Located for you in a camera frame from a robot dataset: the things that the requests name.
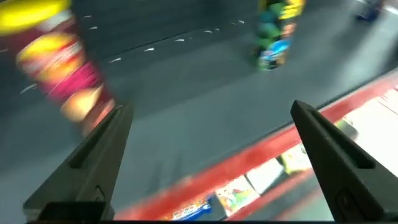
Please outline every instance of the green snack can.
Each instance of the green snack can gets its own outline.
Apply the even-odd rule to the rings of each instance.
[[[260,70],[273,70],[285,63],[304,4],[305,0],[259,0],[255,54]]]

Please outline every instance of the gray floor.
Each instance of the gray floor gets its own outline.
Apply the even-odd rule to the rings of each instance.
[[[290,123],[295,99],[321,107],[397,62],[396,16],[373,26],[352,22],[348,1],[309,2],[286,65],[260,73],[248,62],[253,18],[212,34],[198,30],[101,59],[136,118],[113,205],[126,208],[206,169]],[[183,44],[174,42],[184,38]],[[154,47],[153,52],[144,50]],[[117,63],[110,60],[121,57]],[[3,59],[3,64],[12,63]],[[23,201],[78,144],[55,105],[6,70],[0,83],[0,222],[20,223]]]

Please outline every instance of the red ledge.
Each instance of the red ledge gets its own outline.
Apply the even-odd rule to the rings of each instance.
[[[398,85],[398,74],[392,71],[359,90],[356,90],[352,94],[339,99],[326,108],[323,108],[321,110],[322,114],[332,122],[338,121],[344,115],[359,108],[368,100],[384,94],[387,90],[394,88],[396,85]],[[183,204],[189,203],[197,197],[212,193],[214,190],[263,164],[265,161],[277,157],[299,142],[300,137],[297,130],[294,126],[290,126],[248,147],[220,164],[191,178],[183,179],[173,187],[133,207],[123,210],[116,214],[115,220],[158,220],[181,208]],[[270,195],[272,195],[272,192],[262,197],[272,198],[273,196]]]

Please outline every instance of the snack can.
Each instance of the snack can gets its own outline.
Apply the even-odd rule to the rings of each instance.
[[[115,106],[77,34],[70,0],[0,3],[0,38],[16,65],[88,134]]]
[[[304,4],[305,0],[259,0],[256,58],[260,70],[273,70],[285,63]]]

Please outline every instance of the printed label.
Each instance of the printed label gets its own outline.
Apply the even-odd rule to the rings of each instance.
[[[17,64],[39,82],[59,83],[83,65],[85,54],[75,35],[49,33],[17,55]]]
[[[279,19],[289,19],[302,13],[304,0],[289,0],[288,3],[289,5],[284,7]]]

